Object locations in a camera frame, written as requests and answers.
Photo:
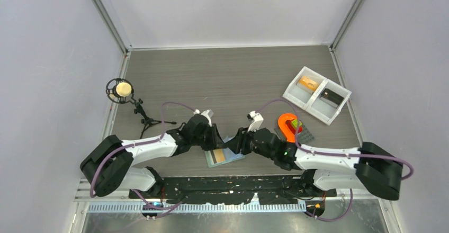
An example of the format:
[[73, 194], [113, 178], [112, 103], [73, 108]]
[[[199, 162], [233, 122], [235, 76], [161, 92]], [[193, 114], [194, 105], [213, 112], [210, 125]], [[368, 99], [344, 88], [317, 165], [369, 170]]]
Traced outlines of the green leather card holder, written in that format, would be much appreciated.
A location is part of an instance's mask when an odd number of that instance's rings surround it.
[[234, 154], [229, 148], [205, 151], [205, 158], [209, 168], [231, 163], [245, 158], [243, 154]]

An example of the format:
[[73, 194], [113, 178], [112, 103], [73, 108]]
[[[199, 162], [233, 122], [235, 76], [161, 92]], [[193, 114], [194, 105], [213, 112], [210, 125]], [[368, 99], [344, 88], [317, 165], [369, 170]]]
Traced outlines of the black credit card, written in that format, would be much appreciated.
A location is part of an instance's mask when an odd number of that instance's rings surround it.
[[344, 97], [337, 94], [336, 92], [330, 90], [329, 88], [325, 88], [319, 97], [323, 102], [325, 102], [326, 104], [334, 107], [334, 108], [338, 108], [343, 100]]

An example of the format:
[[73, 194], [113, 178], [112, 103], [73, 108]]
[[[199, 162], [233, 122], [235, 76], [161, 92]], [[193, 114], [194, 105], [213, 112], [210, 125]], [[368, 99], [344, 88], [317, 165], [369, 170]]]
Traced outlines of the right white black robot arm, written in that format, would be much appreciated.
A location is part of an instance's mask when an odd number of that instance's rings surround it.
[[286, 171], [302, 170], [302, 189], [309, 196], [330, 189], [360, 189], [385, 200], [400, 197], [405, 162], [372, 142], [355, 148], [319, 148], [281, 140], [266, 128], [240, 128], [225, 145], [236, 154], [259, 154]]

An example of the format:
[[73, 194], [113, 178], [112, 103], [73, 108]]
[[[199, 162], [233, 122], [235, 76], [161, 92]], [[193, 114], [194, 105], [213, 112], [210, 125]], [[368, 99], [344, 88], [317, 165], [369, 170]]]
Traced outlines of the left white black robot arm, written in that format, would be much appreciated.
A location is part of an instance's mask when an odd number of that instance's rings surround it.
[[205, 151], [224, 147], [217, 125], [205, 114], [195, 114], [180, 127], [156, 137], [121, 140], [110, 135], [81, 162], [80, 170], [91, 185], [92, 198], [107, 196], [116, 189], [143, 191], [148, 197], [156, 198], [163, 189], [160, 177], [153, 168], [136, 165], [177, 156], [193, 146]]

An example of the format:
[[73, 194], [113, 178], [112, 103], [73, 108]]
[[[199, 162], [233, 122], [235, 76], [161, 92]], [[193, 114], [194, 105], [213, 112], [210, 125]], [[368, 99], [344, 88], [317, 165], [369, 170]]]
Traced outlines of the orange card in tray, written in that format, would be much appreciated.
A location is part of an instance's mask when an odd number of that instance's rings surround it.
[[303, 87], [306, 91], [313, 93], [316, 91], [320, 84], [308, 76], [302, 76], [299, 79], [297, 85], [299, 87]]

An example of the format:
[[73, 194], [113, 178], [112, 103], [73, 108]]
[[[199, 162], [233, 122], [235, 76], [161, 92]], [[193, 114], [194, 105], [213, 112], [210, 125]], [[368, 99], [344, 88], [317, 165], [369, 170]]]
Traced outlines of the orange curved toy piece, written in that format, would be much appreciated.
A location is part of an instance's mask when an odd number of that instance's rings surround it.
[[294, 114], [284, 113], [278, 118], [278, 121], [277, 121], [278, 128], [287, 142], [295, 142], [295, 139], [296, 139], [297, 134], [292, 133], [286, 125], [287, 120], [293, 120], [293, 119], [297, 119], [297, 117]]

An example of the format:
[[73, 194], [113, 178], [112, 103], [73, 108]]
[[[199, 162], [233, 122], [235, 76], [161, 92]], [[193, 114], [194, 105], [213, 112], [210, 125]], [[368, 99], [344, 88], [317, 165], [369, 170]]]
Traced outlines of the green toy block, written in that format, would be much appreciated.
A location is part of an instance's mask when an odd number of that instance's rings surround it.
[[302, 130], [302, 122], [299, 121], [298, 119], [293, 119], [290, 122], [290, 126], [291, 128], [293, 128], [294, 130], [298, 129], [300, 132]]

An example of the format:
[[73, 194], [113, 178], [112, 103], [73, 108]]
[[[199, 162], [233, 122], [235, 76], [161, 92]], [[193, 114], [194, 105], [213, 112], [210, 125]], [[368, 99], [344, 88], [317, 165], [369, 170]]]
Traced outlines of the red toy block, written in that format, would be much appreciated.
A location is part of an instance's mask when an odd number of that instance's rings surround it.
[[286, 125], [292, 133], [299, 134], [303, 131], [303, 124], [298, 119], [287, 120]]

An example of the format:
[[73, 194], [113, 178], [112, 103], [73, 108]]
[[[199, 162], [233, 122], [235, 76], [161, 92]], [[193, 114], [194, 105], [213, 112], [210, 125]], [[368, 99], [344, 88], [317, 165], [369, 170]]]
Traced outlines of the white two-compartment tray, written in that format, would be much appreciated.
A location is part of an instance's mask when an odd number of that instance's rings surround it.
[[[303, 87], [299, 87], [297, 85], [302, 76], [308, 76], [320, 84], [315, 92], [310, 93]], [[344, 97], [342, 104], [338, 108], [334, 108], [326, 104], [319, 98], [321, 92], [325, 88], [329, 88]], [[343, 106], [348, 102], [351, 94], [352, 92], [350, 90], [337, 84], [331, 79], [326, 78], [308, 67], [303, 67], [289, 83], [282, 97], [329, 126], [340, 114]]]

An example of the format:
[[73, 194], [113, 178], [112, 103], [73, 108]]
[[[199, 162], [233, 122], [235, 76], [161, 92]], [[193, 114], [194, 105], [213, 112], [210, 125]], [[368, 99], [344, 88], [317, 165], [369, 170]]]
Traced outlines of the microphone with black shock mount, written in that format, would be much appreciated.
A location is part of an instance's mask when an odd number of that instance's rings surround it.
[[144, 108], [142, 107], [143, 100], [134, 97], [133, 85], [124, 78], [114, 78], [110, 80], [105, 87], [105, 93], [108, 99], [115, 104], [132, 104], [134, 105], [134, 114], [142, 116], [141, 124], [143, 129], [140, 135], [140, 139], [143, 134], [150, 128], [161, 123], [177, 124], [175, 121], [162, 121], [155, 120], [147, 116]]

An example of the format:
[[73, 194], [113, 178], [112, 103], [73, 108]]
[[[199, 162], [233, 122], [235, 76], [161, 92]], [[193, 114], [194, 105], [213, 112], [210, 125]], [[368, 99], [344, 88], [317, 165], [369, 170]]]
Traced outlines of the aluminium rail frame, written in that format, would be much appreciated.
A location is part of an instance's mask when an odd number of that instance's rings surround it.
[[[140, 198], [129, 199], [125, 195], [125, 190], [118, 190], [112, 193], [112, 196], [91, 199], [87, 190], [88, 183], [84, 180], [80, 181], [75, 201], [88, 203], [88, 212], [94, 213], [164, 213], [169, 210], [171, 204], [163, 202], [164, 210], [157, 210], [147, 207], [146, 203]], [[384, 206], [384, 202], [378, 199], [368, 199], [366, 197], [353, 195], [353, 202], [350, 211], [370, 212], [370, 207], [380, 209], [381, 212], [388, 208]], [[306, 212], [306, 209], [312, 209], [311, 201], [301, 201], [294, 199], [290, 203], [277, 204], [261, 204], [258, 194], [250, 199], [247, 203], [240, 204], [180, 204], [171, 213], [256, 213], [256, 212]]]

